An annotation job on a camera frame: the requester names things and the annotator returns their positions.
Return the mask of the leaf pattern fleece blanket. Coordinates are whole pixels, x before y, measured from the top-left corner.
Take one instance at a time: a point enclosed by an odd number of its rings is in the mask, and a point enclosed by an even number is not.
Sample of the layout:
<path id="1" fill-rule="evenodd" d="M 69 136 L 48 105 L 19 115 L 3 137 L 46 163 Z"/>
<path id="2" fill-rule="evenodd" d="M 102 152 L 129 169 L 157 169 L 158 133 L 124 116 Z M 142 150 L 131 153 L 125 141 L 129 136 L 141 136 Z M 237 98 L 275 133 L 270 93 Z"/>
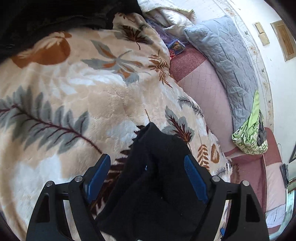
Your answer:
<path id="1" fill-rule="evenodd" d="M 20 240 L 45 182 L 70 181 L 107 153 L 111 170 L 91 206 L 102 211 L 149 122 L 230 180 L 217 137 L 169 68 L 165 43 L 138 14 L 117 14 L 111 30 L 53 32 L 1 64 L 1 210 Z"/>

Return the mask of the colourful small box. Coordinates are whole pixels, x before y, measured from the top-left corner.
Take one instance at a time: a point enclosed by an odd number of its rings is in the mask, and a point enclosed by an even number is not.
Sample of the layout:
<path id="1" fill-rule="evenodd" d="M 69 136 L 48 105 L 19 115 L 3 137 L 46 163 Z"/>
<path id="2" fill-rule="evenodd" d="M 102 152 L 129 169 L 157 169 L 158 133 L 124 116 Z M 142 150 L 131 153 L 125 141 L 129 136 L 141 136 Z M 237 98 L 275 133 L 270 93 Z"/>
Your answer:
<path id="1" fill-rule="evenodd" d="M 176 56 L 182 53 L 185 49 L 186 49 L 185 45 L 182 42 L 180 42 L 178 39 L 173 40 L 173 42 L 171 42 L 168 45 L 168 50 L 171 56 Z"/>

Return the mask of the pink maroon bolster cushion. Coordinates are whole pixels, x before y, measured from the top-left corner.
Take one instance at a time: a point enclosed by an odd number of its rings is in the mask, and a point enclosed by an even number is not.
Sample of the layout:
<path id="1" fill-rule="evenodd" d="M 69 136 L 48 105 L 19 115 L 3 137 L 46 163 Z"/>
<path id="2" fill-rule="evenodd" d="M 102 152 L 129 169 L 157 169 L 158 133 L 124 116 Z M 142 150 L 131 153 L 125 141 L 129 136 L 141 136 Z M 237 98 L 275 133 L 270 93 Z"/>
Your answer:
<path id="1" fill-rule="evenodd" d="M 231 139 L 233 123 L 229 101 L 209 60 L 189 44 L 171 60 L 170 73 L 184 92 L 197 102 L 208 128 L 217 137 L 224 154 L 233 154 L 236 145 Z"/>

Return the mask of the white pillow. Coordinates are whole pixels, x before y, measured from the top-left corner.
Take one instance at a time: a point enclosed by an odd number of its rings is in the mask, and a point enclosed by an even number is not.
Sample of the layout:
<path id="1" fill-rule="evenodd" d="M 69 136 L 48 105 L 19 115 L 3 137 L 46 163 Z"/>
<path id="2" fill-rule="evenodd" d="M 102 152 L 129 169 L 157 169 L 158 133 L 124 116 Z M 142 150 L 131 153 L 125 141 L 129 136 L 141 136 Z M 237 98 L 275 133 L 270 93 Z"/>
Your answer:
<path id="1" fill-rule="evenodd" d="M 137 1 L 143 14 L 167 29 L 179 29 L 196 24 L 193 10 L 182 9 L 171 1 Z"/>

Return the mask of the maroon sofa backrest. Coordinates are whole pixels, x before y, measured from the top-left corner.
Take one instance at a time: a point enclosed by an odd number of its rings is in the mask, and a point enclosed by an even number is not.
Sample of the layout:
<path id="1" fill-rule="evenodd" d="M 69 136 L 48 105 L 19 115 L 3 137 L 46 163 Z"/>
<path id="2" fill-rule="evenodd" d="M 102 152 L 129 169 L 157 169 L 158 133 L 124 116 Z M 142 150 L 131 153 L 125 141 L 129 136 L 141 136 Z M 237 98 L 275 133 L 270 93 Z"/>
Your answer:
<path id="1" fill-rule="evenodd" d="M 265 131 L 268 149 L 264 154 L 247 155 L 238 147 L 225 153 L 233 164 L 231 182 L 240 183 L 247 180 L 263 213 L 279 206 L 285 207 L 286 204 L 286 188 L 280 170 L 283 162 L 272 130 L 266 127 Z"/>

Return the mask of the black garment at bed edge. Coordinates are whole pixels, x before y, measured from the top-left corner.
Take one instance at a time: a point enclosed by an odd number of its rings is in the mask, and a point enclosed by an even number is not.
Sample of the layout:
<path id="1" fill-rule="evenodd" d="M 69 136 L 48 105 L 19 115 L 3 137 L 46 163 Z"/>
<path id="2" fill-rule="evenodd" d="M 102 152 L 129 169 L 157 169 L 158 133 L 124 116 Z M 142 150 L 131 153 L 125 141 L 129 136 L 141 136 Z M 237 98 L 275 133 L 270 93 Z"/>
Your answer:
<path id="1" fill-rule="evenodd" d="M 1 61 L 48 36 L 71 28 L 113 28 L 117 13 L 142 10 L 137 1 L 1 1 Z"/>

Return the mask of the dark grey cloth on quilt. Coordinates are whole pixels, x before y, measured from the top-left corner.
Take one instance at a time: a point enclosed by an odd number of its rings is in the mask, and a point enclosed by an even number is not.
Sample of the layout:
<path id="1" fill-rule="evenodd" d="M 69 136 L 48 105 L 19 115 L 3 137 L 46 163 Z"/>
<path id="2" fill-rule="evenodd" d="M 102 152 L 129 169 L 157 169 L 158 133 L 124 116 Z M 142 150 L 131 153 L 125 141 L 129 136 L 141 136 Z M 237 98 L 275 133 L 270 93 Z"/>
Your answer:
<path id="1" fill-rule="evenodd" d="M 264 141 L 267 139 L 267 134 L 264 128 L 264 123 L 263 123 L 263 115 L 261 111 L 259 111 L 259 125 L 258 125 L 258 136 L 257 136 L 257 145 L 261 146 Z"/>

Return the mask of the wall switch plate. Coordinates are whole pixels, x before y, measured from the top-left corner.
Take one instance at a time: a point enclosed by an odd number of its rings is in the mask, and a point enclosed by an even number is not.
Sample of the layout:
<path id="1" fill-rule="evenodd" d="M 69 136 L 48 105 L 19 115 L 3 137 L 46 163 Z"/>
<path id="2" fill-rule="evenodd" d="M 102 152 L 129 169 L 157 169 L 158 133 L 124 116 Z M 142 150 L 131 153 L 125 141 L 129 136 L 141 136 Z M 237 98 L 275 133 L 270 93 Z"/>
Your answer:
<path id="1" fill-rule="evenodd" d="M 259 36 L 259 38 L 260 38 L 260 40 L 262 42 L 262 45 L 263 46 L 268 45 L 270 42 L 269 42 L 269 39 L 268 39 L 262 25 L 259 22 L 256 22 L 254 25 L 255 25 L 255 27 L 256 27 L 256 29 L 258 31 L 258 36 Z"/>

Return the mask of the green white folded quilt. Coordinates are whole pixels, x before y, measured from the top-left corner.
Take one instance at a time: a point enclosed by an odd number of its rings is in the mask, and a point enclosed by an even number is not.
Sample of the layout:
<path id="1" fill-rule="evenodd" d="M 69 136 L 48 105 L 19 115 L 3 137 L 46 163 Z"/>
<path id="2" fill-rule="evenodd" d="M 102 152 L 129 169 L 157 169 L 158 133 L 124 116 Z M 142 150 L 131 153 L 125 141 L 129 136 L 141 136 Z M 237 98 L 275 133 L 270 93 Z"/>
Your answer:
<path id="1" fill-rule="evenodd" d="M 268 149 L 267 139 L 261 146 L 257 145 L 259 111 L 261 111 L 259 107 L 259 92 L 256 90 L 249 118 L 232 134 L 232 141 L 245 154 L 264 154 Z"/>

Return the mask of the grey cloth on backrest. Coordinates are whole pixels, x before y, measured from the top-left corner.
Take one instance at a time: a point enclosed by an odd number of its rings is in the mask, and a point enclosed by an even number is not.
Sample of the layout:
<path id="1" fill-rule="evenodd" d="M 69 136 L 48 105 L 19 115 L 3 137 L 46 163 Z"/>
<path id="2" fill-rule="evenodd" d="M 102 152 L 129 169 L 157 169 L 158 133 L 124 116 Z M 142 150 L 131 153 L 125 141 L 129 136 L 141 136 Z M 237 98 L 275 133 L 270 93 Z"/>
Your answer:
<path id="1" fill-rule="evenodd" d="M 283 178 L 283 183 L 285 188 L 287 188 L 288 184 L 289 184 L 289 175 L 288 175 L 288 165 L 287 164 L 282 164 L 280 166 L 280 171 L 281 171 L 281 175 Z"/>

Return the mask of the grey quilted blanket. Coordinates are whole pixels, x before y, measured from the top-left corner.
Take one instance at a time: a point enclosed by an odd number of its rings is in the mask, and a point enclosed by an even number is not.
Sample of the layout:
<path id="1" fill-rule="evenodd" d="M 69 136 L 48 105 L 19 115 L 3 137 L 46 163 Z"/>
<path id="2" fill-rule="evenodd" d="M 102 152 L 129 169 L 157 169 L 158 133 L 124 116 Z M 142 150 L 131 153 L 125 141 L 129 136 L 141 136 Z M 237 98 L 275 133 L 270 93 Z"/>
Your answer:
<path id="1" fill-rule="evenodd" d="M 229 101 L 233 129 L 238 130 L 252 113 L 258 83 L 236 25 L 225 15 L 186 27 L 184 34 L 215 68 Z"/>

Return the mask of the black pants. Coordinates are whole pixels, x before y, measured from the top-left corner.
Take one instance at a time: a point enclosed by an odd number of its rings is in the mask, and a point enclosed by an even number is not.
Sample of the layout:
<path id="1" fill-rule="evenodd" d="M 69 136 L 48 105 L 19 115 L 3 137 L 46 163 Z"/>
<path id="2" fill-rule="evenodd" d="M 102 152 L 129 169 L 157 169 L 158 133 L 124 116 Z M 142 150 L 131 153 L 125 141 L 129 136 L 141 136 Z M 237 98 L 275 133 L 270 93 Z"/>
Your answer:
<path id="1" fill-rule="evenodd" d="M 98 216 L 116 240 L 190 240 L 205 210 L 185 172 L 185 142 L 154 123 L 142 128 Z"/>

